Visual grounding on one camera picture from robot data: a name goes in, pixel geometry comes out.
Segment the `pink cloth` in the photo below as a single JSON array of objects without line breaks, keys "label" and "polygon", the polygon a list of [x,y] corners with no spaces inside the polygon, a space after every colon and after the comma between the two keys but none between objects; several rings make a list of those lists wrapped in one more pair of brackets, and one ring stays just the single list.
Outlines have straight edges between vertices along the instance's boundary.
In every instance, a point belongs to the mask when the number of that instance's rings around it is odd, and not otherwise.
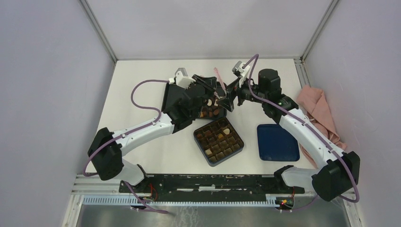
[{"label": "pink cloth", "polygon": [[296,103],[306,111],[310,122],[337,147],[345,150],[347,144],[341,142],[335,130],[334,121],[322,89],[306,85],[296,98]]}]

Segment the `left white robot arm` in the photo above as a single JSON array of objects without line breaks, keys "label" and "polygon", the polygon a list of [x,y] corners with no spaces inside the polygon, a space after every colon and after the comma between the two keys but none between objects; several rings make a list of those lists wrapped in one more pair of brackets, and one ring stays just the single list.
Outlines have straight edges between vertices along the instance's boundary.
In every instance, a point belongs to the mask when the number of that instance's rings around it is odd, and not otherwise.
[{"label": "left white robot arm", "polygon": [[148,188],[148,179],[142,167],[126,161],[123,157],[154,139],[187,128],[200,116],[205,101],[212,98],[217,90],[216,77],[198,75],[188,77],[177,72],[174,78],[162,82],[184,89],[182,98],[163,111],[135,103],[134,105],[140,109],[157,111],[157,116],[122,130],[110,131],[107,127],[101,128],[88,150],[87,162],[92,163],[96,172],[88,173],[84,170],[84,176],[97,175],[102,181],[111,179],[125,181],[139,193]]}]

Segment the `black chocolate tray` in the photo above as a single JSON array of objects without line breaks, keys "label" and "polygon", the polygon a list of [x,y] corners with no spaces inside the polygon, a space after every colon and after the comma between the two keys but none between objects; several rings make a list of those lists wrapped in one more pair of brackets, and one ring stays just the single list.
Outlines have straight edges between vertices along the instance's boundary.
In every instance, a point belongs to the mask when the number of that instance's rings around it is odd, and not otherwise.
[{"label": "black chocolate tray", "polygon": [[[220,84],[217,82],[217,89],[220,96],[223,96],[224,92],[221,89]],[[227,110],[223,107],[219,106],[216,101],[217,98],[214,94],[216,91],[206,90],[206,94],[204,95],[204,104],[200,108],[187,108],[183,103],[183,92],[184,88],[178,87],[175,84],[166,85],[164,98],[162,102],[162,111],[169,109],[172,106],[180,106],[183,107],[184,110],[190,111],[192,116],[196,119],[205,119],[205,120],[216,120],[221,117],[225,117],[227,115]],[[208,100],[211,99],[213,104],[211,106],[207,106]]]}]

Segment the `blue chocolate box with insert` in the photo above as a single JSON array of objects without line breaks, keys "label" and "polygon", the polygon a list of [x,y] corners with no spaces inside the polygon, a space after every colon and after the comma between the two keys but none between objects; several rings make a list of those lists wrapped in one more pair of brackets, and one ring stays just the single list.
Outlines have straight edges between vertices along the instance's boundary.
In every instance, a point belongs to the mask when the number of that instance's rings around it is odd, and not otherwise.
[{"label": "blue chocolate box with insert", "polygon": [[230,159],[244,148],[244,141],[226,117],[218,118],[196,129],[193,136],[211,167]]}]

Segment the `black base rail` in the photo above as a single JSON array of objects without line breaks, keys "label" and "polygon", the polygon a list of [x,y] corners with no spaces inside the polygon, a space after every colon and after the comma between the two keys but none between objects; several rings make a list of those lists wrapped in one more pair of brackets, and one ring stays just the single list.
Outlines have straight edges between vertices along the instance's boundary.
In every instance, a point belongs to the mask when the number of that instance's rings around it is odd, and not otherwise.
[{"label": "black base rail", "polygon": [[254,202],[268,195],[304,194],[274,175],[148,175],[133,186],[137,195],[150,193],[157,202]]}]

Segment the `blue box lid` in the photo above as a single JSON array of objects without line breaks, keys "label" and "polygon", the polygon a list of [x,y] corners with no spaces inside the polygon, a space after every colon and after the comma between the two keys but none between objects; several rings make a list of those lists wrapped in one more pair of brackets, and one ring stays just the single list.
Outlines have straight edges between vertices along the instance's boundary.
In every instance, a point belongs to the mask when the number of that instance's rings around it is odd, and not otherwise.
[{"label": "blue box lid", "polygon": [[259,157],[263,161],[296,162],[300,159],[297,140],[276,124],[257,126]]}]

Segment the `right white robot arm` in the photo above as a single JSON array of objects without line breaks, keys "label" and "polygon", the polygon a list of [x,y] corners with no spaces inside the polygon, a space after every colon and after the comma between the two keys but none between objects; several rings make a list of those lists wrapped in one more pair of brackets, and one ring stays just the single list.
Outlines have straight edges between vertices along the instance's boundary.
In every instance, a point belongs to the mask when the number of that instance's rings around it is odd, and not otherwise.
[{"label": "right white robot arm", "polygon": [[252,70],[238,67],[232,71],[236,79],[226,87],[219,105],[231,112],[235,98],[238,105],[244,101],[260,103],[264,113],[292,135],[316,163],[315,169],[285,166],[277,170],[274,189],[285,193],[291,187],[301,187],[305,191],[314,191],[325,201],[340,197],[349,202],[359,202],[360,157],[354,151],[346,153],[331,142],[311,123],[295,101],[282,93],[278,72],[262,69],[255,84]]}]

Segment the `pink tongs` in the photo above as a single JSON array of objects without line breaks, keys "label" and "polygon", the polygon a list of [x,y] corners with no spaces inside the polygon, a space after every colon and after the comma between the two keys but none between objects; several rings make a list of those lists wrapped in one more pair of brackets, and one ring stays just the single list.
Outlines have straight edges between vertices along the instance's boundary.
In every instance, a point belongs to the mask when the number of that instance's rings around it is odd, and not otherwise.
[{"label": "pink tongs", "polygon": [[221,75],[220,75],[218,69],[217,69],[216,67],[214,67],[213,70],[214,70],[214,72],[215,72],[215,74],[216,74],[217,82],[220,84],[221,89],[222,89],[222,91],[224,92],[223,96],[220,96],[217,90],[214,92],[216,98],[217,98],[217,99],[220,99],[221,97],[225,97],[225,96],[226,96],[226,94],[227,94],[227,89],[226,89],[226,86],[225,86],[225,84],[224,84],[224,82],[223,82],[223,79],[221,78]]}]

